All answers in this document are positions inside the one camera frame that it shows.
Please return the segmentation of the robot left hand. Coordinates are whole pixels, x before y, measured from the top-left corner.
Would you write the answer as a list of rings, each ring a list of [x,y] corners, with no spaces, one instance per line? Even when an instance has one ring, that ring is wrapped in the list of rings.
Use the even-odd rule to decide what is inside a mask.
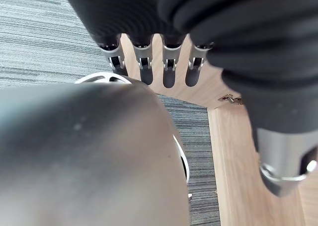
[[[267,189],[290,193],[318,154],[318,0],[68,0],[92,39],[189,34],[240,93]]]

